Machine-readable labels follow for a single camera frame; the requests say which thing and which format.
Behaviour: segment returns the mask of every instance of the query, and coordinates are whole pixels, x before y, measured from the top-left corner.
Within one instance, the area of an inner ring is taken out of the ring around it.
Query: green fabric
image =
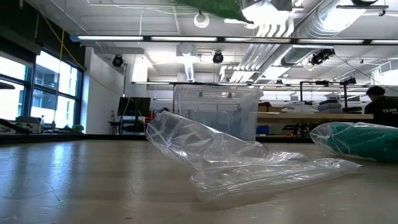
[[[178,3],[195,7],[221,18],[251,23],[243,16],[239,0],[178,0]]]
[[[316,143],[326,144],[334,151],[380,162],[398,162],[398,128],[374,124],[328,123],[316,129],[328,128],[328,136],[318,135]]]

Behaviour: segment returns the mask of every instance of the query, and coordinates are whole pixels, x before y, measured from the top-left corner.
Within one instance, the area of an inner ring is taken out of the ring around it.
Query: computer monitor
[[[149,97],[120,97],[118,116],[149,116],[149,106]]]

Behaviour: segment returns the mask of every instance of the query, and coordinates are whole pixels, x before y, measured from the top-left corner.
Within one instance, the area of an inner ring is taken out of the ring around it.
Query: crumpled plastic bag
[[[310,135],[316,144],[341,155],[398,162],[398,128],[333,122],[319,125]]]
[[[311,160],[297,152],[270,152],[169,112],[147,127],[147,139],[165,155],[195,168],[191,183],[200,199],[229,194],[291,189],[354,172],[359,165],[342,159]]]

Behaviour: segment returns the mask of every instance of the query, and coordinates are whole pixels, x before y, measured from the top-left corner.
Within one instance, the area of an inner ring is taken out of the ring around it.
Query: ceiling
[[[140,4],[172,4],[174,0],[26,0],[37,8],[40,5],[43,13],[52,21],[63,27],[70,34],[91,35],[208,35],[208,36],[252,36],[257,30],[245,28],[242,24],[226,24],[223,19],[210,16],[208,27],[201,29],[193,23],[197,10],[184,8],[132,8]],[[321,0],[304,0],[303,10],[294,15],[295,24],[298,24]],[[387,13],[398,15],[398,1],[386,0],[390,6]],[[130,7],[120,8],[116,5]],[[344,38],[393,38],[398,36],[396,16],[361,16],[352,26],[344,30],[338,37]],[[155,73],[150,74],[150,79],[155,81],[162,76],[177,76],[183,71],[183,65],[177,63],[175,43],[128,43],[128,42],[102,42],[102,49],[117,48],[143,48],[150,62],[153,63]],[[201,54],[201,63],[194,65],[196,72],[219,73],[222,65],[214,65],[212,57],[216,50],[222,50],[223,64],[239,63],[245,55],[248,44],[197,44],[198,53]],[[362,47],[362,46],[336,46],[336,54],[346,60],[350,65],[359,68],[365,74],[376,65],[386,62],[389,58],[398,57],[398,47]],[[125,55],[127,61],[133,60],[133,55]],[[353,68],[344,61],[333,57],[322,66],[313,71],[305,68],[293,68],[287,72],[287,82],[299,80],[332,80]],[[357,76],[357,82],[369,83],[369,78],[364,75]]]

